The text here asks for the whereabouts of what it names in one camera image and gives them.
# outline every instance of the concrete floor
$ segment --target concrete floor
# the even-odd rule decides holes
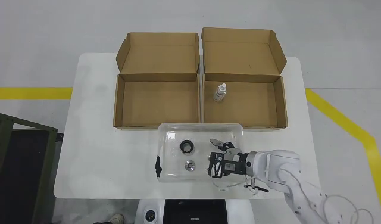
[[[305,87],[372,134],[381,150],[380,0],[0,0],[0,18],[0,87],[70,87],[80,54],[116,52],[127,32],[273,29],[285,54],[301,60]],[[0,113],[64,132],[69,103],[0,100]],[[380,223],[362,144],[312,105],[309,111],[322,188]],[[274,207],[252,205],[257,223],[297,222],[289,210],[266,216]],[[91,223],[117,211],[133,216],[134,208],[130,200],[57,200],[54,220]]]

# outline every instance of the open cardboard box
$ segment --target open cardboard box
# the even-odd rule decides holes
[[[203,28],[204,123],[246,128],[285,128],[287,111],[281,72],[286,57],[272,30]],[[222,102],[213,95],[226,83]]]
[[[128,33],[116,60],[115,127],[201,122],[197,33]]]

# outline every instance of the clear plastic container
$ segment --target clear plastic container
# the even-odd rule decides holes
[[[218,139],[223,142],[231,142],[235,148],[242,146],[243,129],[240,124],[182,124],[163,123],[159,126],[158,156],[163,169],[159,181],[210,181],[208,175],[210,152],[219,152],[209,140]],[[184,140],[190,140],[194,144],[191,155],[184,154],[180,144]],[[187,161],[192,160],[195,164],[193,171],[185,167]],[[242,175],[230,174],[221,181],[239,182]]]

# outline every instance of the white table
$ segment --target white table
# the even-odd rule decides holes
[[[304,179],[320,185],[301,65],[295,57],[287,60],[282,76],[289,127],[245,130],[243,151],[295,151]],[[276,191],[253,197],[241,185],[221,191],[211,182],[159,182],[157,131],[113,127],[117,74],[115,54],[83,54],[79,59],[54,186],[57,198],[283,198]]]

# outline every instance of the yellow floor line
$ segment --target yellow floor line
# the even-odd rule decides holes
[[[381,157],[376,144],[376,140],[363,128],[356,125],[334,106],[325,101],[310,89],[305,90],[307,101],[315,106],[324,115],[333,120],[337,125],[347,131],[354,138],[358,139],[365,148],[366,156],[376,187],[379,203],[381,204]]]
[[[0,99],[70,99],[73,88],[0,88]]]

